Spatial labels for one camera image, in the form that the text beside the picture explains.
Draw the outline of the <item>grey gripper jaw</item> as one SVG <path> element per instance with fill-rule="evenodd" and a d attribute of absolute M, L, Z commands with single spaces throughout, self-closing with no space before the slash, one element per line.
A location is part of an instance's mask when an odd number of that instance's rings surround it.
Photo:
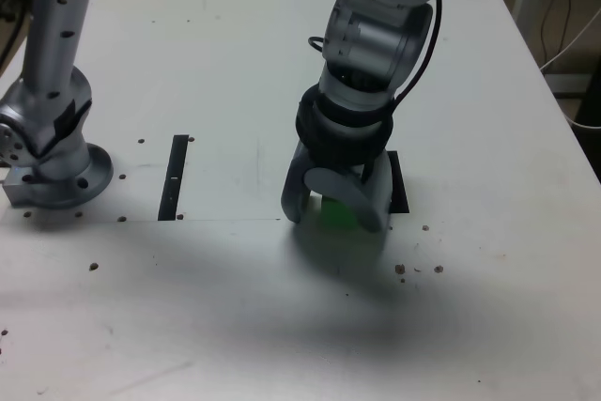
<path fill-rule="evenodd" d="M 376 158 L 366 181 L 351 169 L 316 167 L 305 173 L 304 183 L 311 191 L 348 208 L 365 231 L 378 233 L 386 227 L 393 194 L 392 168 L 386 151 Z"/>
<path fill-rule="evenodd" d="M 302 220 L 311 190 L 304 182 L 305 174 L 320 165 L 315 162 L 304 144 L 297 144 L 285 178 L 281 207 L 286 218 L 299 224 Z"/>

